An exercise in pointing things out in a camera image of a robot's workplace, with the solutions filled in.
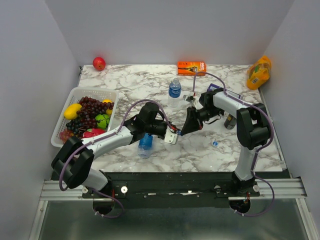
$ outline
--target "plastic water bottle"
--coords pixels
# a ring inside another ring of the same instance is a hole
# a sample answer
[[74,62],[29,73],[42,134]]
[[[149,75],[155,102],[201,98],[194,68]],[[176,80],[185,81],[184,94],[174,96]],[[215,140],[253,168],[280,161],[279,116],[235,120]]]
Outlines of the plastic water bottle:
[[172,108],[178,107],[181,94],[181,84],[178,78],[173,79],[169,85],[168,105]]
[[141,158],[147,159],[152,154],[152,141],[153,137],[148,133],[139,141],[138,155]]

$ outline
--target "marble tabletop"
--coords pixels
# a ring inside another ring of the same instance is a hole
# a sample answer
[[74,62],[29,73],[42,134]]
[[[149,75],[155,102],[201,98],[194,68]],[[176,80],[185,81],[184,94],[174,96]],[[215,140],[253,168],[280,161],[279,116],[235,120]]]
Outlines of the marble tabletop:
[[[248,65],[207,66],[207,72],[222,78],[227,89],[243,95],[247,102],[261,102],[258,91],[246,88],[247,69]],[[173,124],[182,128],[189,103],[181,100],[176,109],[168,106],[168,87],[176,76],[176,65],[109,65],[103,71],[85,65],[79,87],[108,88],[119,92],[113,127],[120,124],[131,104],[141,99],[151,99],[163,106]],[[182,86],[181,96],[189,95],[193,77],[178,78]],[[206,92],[210,83],[221,86],[211,76],[199,76],[195,84],[197,95]],[[139,105],[132,109],[129,117],[136,115],[141,107]],[[92,168],[106,172],[232,172],[236,169],[241,145],[236,127],[232,130],[224,127],[226,117],[227,113],[221,120],[204,125],[202,130],[179,137],[176,145],[154,137],[153,153],[147,159],[137,155],[136,142],[97,158]],[[282,171],[275,141],[259,154],[256,171]]]

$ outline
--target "red grapes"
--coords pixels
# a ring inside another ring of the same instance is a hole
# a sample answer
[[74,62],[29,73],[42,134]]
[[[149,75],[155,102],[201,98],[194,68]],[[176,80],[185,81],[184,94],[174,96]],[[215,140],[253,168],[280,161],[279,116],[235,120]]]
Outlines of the red grapes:
[[107,110],[112,110],[115,105],[113,102],[101,102],[88,96],[82,97],[79,104],[82,107],[76,112],[78,117],[68,122],[65,125],[66,129],[60,133],[59,137],[64,143],[71,136],[82,138],[85,131],[97,128],[95,117],[105,114]]

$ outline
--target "lemon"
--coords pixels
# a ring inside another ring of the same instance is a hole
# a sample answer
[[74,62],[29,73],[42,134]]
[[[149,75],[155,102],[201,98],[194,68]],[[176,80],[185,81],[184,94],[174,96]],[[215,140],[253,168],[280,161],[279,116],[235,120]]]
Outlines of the lemon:
[[111,114],[112,114],[112,109],[109,109],[109,108],[108,108],[108,109],[105,111],[105,113],[108,114],[109,116],[111,116]]
[[77,111],[80,111],[82,108],[81,104],[79,103],[74,103],[68,106],[68,108],[64,111],[63,116],[68,119],[68,120],[73,120],[78,117]]
[[112,103],[112,101],[110,99],[105,99],[102,101],[103,103]]

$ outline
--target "plastic basket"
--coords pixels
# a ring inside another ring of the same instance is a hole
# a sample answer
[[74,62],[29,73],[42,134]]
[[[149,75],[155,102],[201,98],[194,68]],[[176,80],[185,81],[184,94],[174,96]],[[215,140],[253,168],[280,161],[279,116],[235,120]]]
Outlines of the plastic basket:
[[63,146],[62,140],[59,138],[59,134],[65,130],[66,123],[70,120],[67,120],[64,117],[64,112],[71,104],[78,103],[82,97],[88,96],[89,98],[97,99],[99,101],[103,101],[104,99],[110,99],[114,102],[112,115],[110,117],[110,123],[108,125],[107,131],[110,130],[112,125],[114,115],[116,112],[119,94],[115,90],[110,90],[106,88],[98,88],[98,87],[75,87],[71,90],[64,106],[62,112],[59,116],[58,122],[54,128],[52,137],[51,137],[51,144],[55,147],[61,148]]

